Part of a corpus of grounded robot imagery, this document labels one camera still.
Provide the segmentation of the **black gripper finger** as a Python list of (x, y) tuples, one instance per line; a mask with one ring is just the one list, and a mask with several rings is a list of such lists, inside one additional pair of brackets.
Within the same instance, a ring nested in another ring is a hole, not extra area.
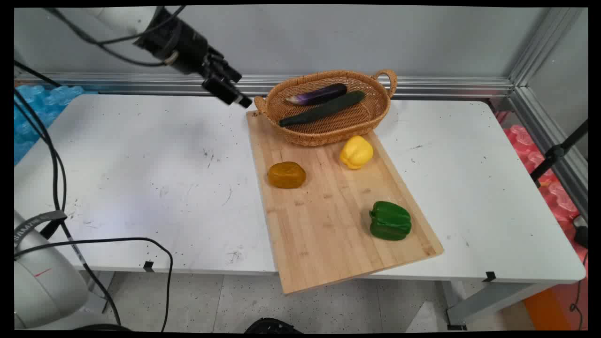
[(226, 78), (234, 83), (238, 83), (242, 79), (242, 75), (230, 66), (224, 55), (212, 46), (208, 46), (208, 53), (204, 58), (204, 67), (210, 74)]
[(248, 108), (253, 102), (248, 96), (240, 92), (227, 78), (217, 76), (207, 77), (202, 82), (202, 88), (227, 105), (239, 104), (244, 108)]

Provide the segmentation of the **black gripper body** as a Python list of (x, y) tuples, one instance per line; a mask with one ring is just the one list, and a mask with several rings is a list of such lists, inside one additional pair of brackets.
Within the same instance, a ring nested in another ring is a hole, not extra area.
[(169, 20), (170, 17), (167, 9), (157, 9), (148, 28), (167, 23), (138, 37), (135, 45), (185, 75), (198, 73), (206, 77), (224, 71), (223, 55), (182, 19), (174, 17)]

